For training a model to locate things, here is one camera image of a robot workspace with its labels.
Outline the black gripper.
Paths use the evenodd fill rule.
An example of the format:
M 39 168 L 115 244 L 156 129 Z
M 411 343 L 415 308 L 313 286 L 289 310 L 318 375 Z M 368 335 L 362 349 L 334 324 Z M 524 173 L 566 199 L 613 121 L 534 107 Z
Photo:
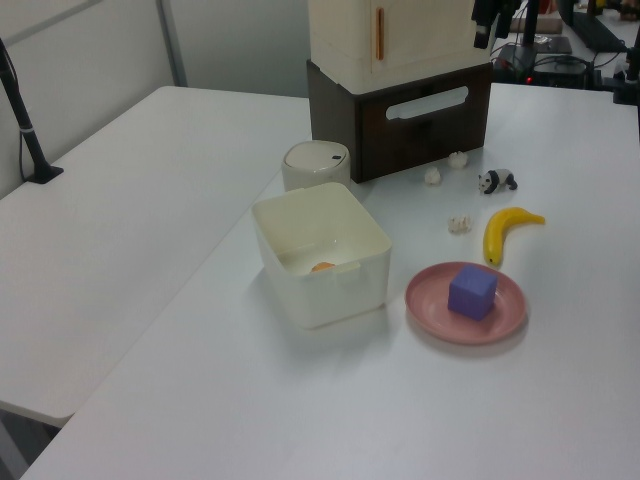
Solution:
M 496 36 L 507 36 L 510 33 L 513 11 L 516 2 L 513 0 L 475 0 L 472 20 L 476 24 L 474 47 L 487 49 L 494 21 Z

